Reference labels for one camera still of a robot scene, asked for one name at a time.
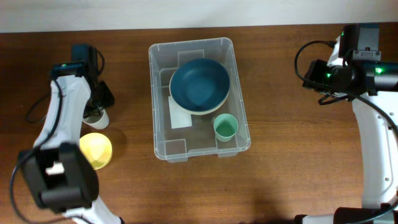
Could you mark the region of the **mint green cup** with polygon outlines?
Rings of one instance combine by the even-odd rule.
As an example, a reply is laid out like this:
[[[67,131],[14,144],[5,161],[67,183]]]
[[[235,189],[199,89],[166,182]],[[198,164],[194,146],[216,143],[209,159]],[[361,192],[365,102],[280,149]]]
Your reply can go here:
[[[228,142],[237,133],[239,123],[233,115],[224,113],[215,118],[213,128],[217,140]]]

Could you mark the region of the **cream bowl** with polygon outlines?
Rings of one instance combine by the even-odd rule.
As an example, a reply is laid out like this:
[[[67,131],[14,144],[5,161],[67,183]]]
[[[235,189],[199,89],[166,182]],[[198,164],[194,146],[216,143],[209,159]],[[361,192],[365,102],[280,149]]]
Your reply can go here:
[[[184,112],[206,115],[220,109],[229,97],[226,91],[216,88],[172,88],[169,87],[172,101]]]

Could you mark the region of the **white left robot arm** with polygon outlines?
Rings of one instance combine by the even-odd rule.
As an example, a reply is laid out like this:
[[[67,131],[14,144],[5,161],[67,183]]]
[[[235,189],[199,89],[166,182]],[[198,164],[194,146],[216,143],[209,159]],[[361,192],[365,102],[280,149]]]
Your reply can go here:
[[[36,205],[76,223],[123,223],[99,196],[95,170],[80,149],[84,120],[95,129],[109,124],[107,103],[94,99],[104,85],[104,60],[83,59],[55,65],[45,123],[31,150],[21,151],[20,170]]]

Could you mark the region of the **white cup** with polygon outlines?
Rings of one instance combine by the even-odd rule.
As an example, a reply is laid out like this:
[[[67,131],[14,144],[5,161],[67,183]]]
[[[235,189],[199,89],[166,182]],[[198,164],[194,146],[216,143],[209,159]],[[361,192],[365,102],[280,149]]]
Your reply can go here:
[[[104,129],[109,125],[109,116],[105,109],[99,111],[99,115],[92,115],[87,118],[83,118],[82,121],[95,129]]]

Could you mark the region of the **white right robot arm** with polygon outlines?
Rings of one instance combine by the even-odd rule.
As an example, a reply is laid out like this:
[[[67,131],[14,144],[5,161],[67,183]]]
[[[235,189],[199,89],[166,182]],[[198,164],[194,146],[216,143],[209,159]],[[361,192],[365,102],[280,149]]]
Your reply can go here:
[[[351,101],[360,133],[364,187],[361,207],[340,207],[331,215],[297,215],[295,222],[397,223],[397,64],[314,60],[302,80],[303,87],[323,93],[321,105]]]

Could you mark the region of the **yellow small bowl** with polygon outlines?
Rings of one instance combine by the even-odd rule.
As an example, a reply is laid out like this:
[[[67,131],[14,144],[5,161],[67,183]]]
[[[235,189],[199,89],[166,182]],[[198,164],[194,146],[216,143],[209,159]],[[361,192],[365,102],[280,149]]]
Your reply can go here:
[[[101,133],[89,133],[81,137],[80,149],[94,170],[107,166],[113,155],[111,141]]]

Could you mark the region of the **blue bowl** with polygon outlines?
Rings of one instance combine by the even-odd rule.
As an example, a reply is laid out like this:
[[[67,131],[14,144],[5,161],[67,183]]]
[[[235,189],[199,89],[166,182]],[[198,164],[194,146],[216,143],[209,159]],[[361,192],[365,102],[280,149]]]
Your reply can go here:
[[[230,89],[231,79],[228,71],[219,62],[198,58],[179,67],[172,75],[169,87],[172,88],[216,88]]]

